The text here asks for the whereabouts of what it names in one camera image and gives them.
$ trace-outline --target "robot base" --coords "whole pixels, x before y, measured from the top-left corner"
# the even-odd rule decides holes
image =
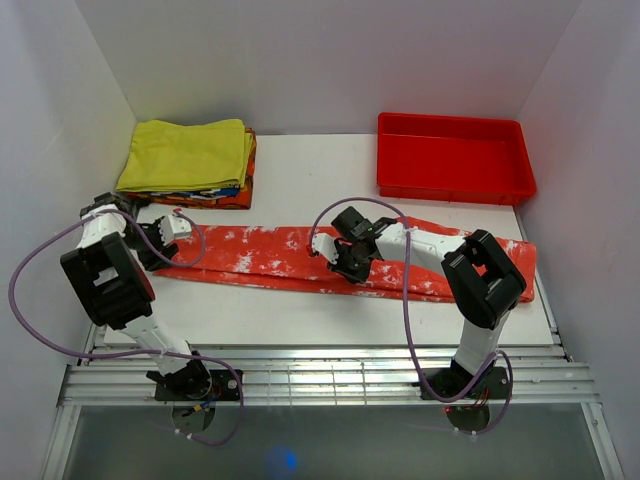
[[[213,380],[213,389],[218,392],[218,398],[216,402],[237,402],[240,400],[240,392],[237,382],[231,375],[229,370],[209,370],[211,373],[211,380]],[[236,373],[242,380],[242,370],[236,370]],[[176,395],[164,388],[162,385],[156,385],[156,393],[153,398],[159,402],[196,402],[189,397]]]
[[[428,368],[422,370],[427,377],[427,382],[433,390],[442,397],[453,397],[467,384],[469,379],[461,377],[450,368]],[[413,386],[420,387],[420,398],[431,400],[432,397],[419,383]],[[469,391],[465,398],[479,399],[488,394],[488,400],[506,400],[509,395],[509,379],[507,371],[503,367],[493,367],[478,383]]]

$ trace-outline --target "white enclosure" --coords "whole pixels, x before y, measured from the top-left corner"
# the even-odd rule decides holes
[[[5,289],[21,258],[74,221],[94,195],[113,188],[136,121],[192,124],[240,117],[261,135],[367,134],[261,137],[258,152],[265,163],[257,175],[274,189],[278,168],[295,172],[296,160],[319,162],[314,171],[324,180],[307,179],[304,211],[291,206],[273,213],[287,199],[261,193],[258,177],[255,208],[243,217],[194,214],[203,223],[302,224],[329,199],[375,192],[366,159],[374,158],[371,134],[381,111],[518,119],[539,189],[519,214],[538,246],[559,333],[570,355],[590,363],[625,474],[640,477],[640,389],[630,380],[640,338],[634,298],[640,262],[633,243],[640,234],[636,1],[4,0],[0,39]],[[314,145],[319,151],[311,158],[287,157]],[[331,155],[343,151],[352,153],[351,170]],[[273,170],[266,160],[274,162]],[[347,174],[335,175],[340,168]],[[364,180],[353,189],[340,183],[360,181],[360,174]],[[322,191],[314,192],[319,186]],[[521,235],[505,208],[399,205],[458,228],[490,224],[497,235]],[[33,262],[18,300],[40,331],[81,348],[89,323],[57,260],[72,240]],[[205,290],[182,282],[159,295],[202,297]],[[266,300],[269,292],[232,290],[219,291],[237,296],[247,290],[254,300],[277,303],[275,296]],[[37,478],[63,374],[75,360],[38,345],[15,323],[3,298],[0,477]],[[344,305],[344,299],[329,302]],[[540,295],[536,302],[512,316],[506,343],[553,344]],[[314,305],[317,311],[327,308]],[[421,320],[442,313],[431,325],[440,335],[434,343],[455,343],[455,310],[415,308]],[[527,315],[537,323],[519,327],[518,318],[525,322]],[[375,325],[361,340],[339,329],[315,334],[325,344],[390,338],[389,344],[403,345],[401,330],[385,330],[380,319]],[[258,332],[255,323],[243,328],[251,333],[252,327]],[[308,326],[302,327],[292,331],[291,342],[305,344]],[[237,345],[233,333],[225,332],[227,343]]]

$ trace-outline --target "blue light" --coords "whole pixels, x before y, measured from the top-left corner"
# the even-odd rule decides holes
[[[298,467],[298,458],[289,448],[274,447],[265,456],[265,467],[269,478],[286,480],[292,478]]]
[[[296,465],[298,463],[296,456],[293,454],[293,452],[289,451],[287,452],[285,458],[287,460],[287,467],[289,467],[289,471],[293,472],[296,469]]]

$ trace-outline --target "folded towel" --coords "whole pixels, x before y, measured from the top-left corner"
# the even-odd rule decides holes
[[[242,187],[253,138],[241,120],[184,127],[138,124],[116,190],[175,192]]]
[[[126,192],[127,197],[148,200],[154,203],[187,208],[213,208],[246,210],[251,208],[253,197],[253,174],[256,168],[256,135],[249,128],[246,133],[252,140],[244,186],[186,190],[181,192]]]

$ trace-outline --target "orange cloth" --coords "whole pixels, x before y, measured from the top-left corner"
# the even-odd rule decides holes
[[[411,217],[409,223],[412,227],[444,235],[469,233]],[[306,246],[310,227],[203,226],[202,230],[207,252],[197,266],[173,267],[160,270],[156,275],[278,290],[402,298],[402,263],[374,261],[366,284],[352,285],[328,270],[324,258],[309,257]],[[332,227],[320,227],[320,232],[335,235]],[[518,240],[497,240],[527,282],[521,300],[530,302],[534,296],[536,247]],[[200,247],[195,235],[178,244],[180,251],[175,261],[187,262],[198,255]],[[411,267],[409,296],[412,300],[454,301],[445,277],[414,266]]]

